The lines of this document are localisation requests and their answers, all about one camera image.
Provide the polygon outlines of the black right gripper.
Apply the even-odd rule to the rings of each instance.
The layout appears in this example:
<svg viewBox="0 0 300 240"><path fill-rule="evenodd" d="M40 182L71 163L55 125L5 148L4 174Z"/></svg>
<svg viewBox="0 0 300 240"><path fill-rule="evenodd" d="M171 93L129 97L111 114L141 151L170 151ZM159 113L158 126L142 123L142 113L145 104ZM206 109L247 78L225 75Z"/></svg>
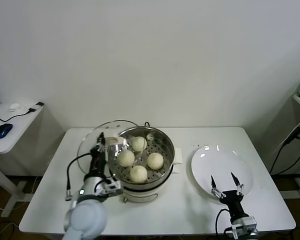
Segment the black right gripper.
<svg viewBox="0 0 300 240"><path fill-rule="evenodd" d="M211 193L217 197L220 198L219 201L226 205L229 210L230 218L231 219L241 219L247 216L245 213L241 201L243 199L243 188L244 184L241 184L239 179L234 175L233 172L230 173L231 177L233 179L233 182L236 186L236 190L228 190L220 192L217 188L217 185L215 183L215 180L213 176L211 175Z"/></svg>

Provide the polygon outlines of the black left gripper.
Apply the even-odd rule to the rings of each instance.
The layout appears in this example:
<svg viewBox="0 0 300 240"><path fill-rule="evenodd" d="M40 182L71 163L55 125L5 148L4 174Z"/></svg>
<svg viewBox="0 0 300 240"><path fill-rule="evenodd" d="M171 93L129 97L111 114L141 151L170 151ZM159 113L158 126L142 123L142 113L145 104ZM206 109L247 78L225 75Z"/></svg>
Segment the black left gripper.
<svg viewBox="0 0 300 240"><path fill-rule="evenodd" d="M89 166L89 174L93 177L104 176L106 167L106 152L105 152L106 139L104 132L101 132L96 140L96 147L90 150L91 162Z"/></svg>

